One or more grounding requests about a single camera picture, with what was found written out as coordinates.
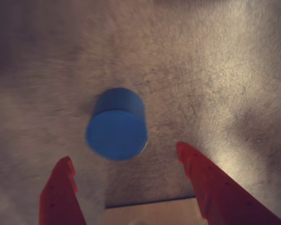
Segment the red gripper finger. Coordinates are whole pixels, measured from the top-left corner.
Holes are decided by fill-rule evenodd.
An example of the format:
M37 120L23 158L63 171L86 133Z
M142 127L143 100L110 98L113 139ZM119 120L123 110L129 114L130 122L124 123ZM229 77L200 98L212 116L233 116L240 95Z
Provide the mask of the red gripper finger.
M53 168L40 195L40 225L85 225L76 198L75 169L70 157L63 157Z
M199 150L185 142L177 142L176 150L210 225L281 225L280 218Z

